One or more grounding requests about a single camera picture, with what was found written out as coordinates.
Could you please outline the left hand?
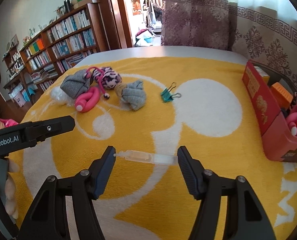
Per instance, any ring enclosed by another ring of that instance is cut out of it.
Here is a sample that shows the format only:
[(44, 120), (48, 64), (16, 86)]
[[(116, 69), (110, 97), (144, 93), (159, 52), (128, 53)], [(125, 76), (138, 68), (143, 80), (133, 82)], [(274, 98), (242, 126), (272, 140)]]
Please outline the left hand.
[(5, 182), (4, 192), (6, 196), (5, 210), (8, 215), (18, 219), (18, 208), (16, 203), (16, 184), (10, 173), (20, 170), (19, 166), (12, 160), (8, 159), (8, 175)]

